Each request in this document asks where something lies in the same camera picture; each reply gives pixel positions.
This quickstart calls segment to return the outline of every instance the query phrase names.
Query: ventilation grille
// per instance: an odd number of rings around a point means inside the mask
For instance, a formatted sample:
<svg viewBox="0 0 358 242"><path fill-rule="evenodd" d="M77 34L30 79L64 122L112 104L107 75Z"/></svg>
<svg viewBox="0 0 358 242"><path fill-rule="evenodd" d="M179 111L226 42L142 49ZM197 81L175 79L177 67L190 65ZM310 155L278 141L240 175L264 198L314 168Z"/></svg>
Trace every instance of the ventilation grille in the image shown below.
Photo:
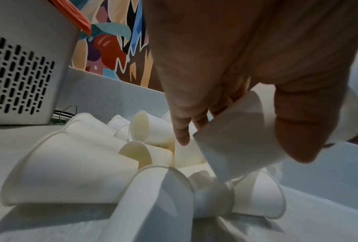
<svg viewBox="0 0 358 242"><path fill-rule="evenodd" d="M53 68L54 61L0 37L0 112L39 112Z"/></svg>

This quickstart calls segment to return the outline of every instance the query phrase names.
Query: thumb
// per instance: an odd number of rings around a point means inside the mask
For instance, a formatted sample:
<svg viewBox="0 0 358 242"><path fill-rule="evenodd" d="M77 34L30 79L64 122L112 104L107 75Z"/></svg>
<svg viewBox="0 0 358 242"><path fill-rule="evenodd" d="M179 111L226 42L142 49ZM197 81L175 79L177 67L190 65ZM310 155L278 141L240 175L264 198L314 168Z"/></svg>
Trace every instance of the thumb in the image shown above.
<svg viewBox="0 0 358 242"><path fill-rule="evenodd" d="M296 161L312 162L336 128L348 76L349 70L276 86L276 138Z"/></svg>

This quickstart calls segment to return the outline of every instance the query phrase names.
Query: hand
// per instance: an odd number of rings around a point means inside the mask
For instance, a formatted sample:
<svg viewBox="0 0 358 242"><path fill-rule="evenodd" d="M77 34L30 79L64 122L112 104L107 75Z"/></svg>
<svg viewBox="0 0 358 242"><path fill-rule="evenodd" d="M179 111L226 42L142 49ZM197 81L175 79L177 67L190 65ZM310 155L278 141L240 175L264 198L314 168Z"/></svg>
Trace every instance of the hand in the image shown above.
<svg viewBox="0 0 358 242"><path fill-rule="evenodd" d="M144 0L155 67L175 135L247 91L276 85L275 132L303 163L336 126L358 48L358 0Z"/></svg>

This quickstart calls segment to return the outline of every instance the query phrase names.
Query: colorful mural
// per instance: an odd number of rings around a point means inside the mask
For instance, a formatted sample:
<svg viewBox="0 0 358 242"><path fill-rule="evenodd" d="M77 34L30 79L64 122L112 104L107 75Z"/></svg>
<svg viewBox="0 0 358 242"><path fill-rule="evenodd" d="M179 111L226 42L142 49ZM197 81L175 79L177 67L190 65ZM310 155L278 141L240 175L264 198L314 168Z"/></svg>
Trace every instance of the colorful mural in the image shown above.
<svg viewBox="0 0 358 242"><path fill-rule="evenodd" d="M71 0L92 24L75 48L72 65L106 77L162 91L139 0Z"/></svg>

